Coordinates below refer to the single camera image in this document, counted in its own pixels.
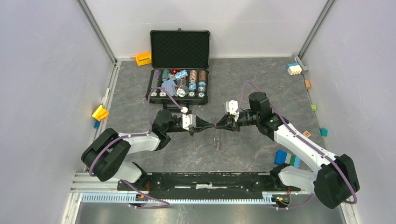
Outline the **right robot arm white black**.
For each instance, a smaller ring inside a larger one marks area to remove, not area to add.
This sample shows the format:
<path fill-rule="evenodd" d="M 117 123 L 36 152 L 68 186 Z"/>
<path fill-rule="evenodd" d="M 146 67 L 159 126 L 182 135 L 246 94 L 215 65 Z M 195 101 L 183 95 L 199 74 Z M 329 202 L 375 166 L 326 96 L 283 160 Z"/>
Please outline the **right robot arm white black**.
<path fill-rule="evenodd" d="M 269 183 L 273 189 L 300 188 L 314 194 L 330 209 L 342 203 L 357 203 L 360 185 L 351 157 L 338 156 L 299 132 L 271 104 L 266 93 L 253 92 L 248 99 L 250 108 L 245 110 L 237 101 L 227 101 L 226 113 L 215 127 L 239 132 L 243 126 L 255 126 L 261 134 L 289 149 L 310 168 L 302 170 L 286 163 L 276 166 L 270 172 Z"/>

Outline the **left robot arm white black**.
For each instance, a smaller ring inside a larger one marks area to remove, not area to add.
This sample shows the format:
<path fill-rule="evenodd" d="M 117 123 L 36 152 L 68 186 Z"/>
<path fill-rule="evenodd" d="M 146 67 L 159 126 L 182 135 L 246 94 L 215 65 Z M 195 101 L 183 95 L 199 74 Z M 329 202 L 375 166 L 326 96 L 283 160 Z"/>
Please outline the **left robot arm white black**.
<path fill-rule="evenodd" d="M 193 136 L 214 126 L 192 113 L 178 117 L 169 110 L 161 110 L 151 125 L 151 133 L 118 133 L 107 128 L 82 153 L 81 161 L 88 167 L 89 175 L 101 182 L 118 178 L 128 181 L 135 190 L 141 190 L 147 178 L 137 164 L 125 162 L 127 155 L 165 148 L 171 141 L 169 133 L 188 132 Z"/>

